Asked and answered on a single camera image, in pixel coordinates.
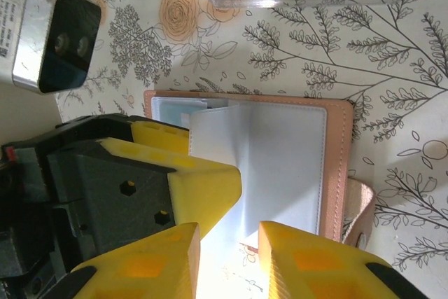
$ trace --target orange rose print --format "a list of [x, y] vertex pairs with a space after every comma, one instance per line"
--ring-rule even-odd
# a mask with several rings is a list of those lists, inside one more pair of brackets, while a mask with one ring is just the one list
[[239, 14], [239, 8], [216, 8], [209, 0], [199, 0], [199, 6], [210, 19], [227, 22]]
[[92, 0], [101, 8], [101, 21], [99, 22], [101, 25], [104, 24], [107, 17], [107, 0]]
[[167, 39], [173, 43], [188, 40], [197, 29], [199, 0], [162, 0], [160, 22]]

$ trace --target sticker label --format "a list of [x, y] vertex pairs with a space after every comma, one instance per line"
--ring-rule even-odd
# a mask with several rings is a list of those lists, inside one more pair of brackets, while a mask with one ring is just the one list
[[7, 58], [13, 47], [16, 11], [16, 4], [0, 0], [0, 57]]

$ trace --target floral tablecloth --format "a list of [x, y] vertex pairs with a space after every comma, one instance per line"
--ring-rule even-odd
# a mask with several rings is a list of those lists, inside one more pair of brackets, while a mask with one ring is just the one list
[[[64, 120], [143, 115], [153, 88], [348, 99], [349, 173], [378, 192], [368, 249], [430, 298], [447, 297], [448, 0], [229, 10], [93, 1], [103, 10], [94, 61], [80, 90], [57, 96]], [[226, 275], [244, 289], [239, 298], [265, 295], [251, 278], [256, 254], [242, 247], [238, 258]]]

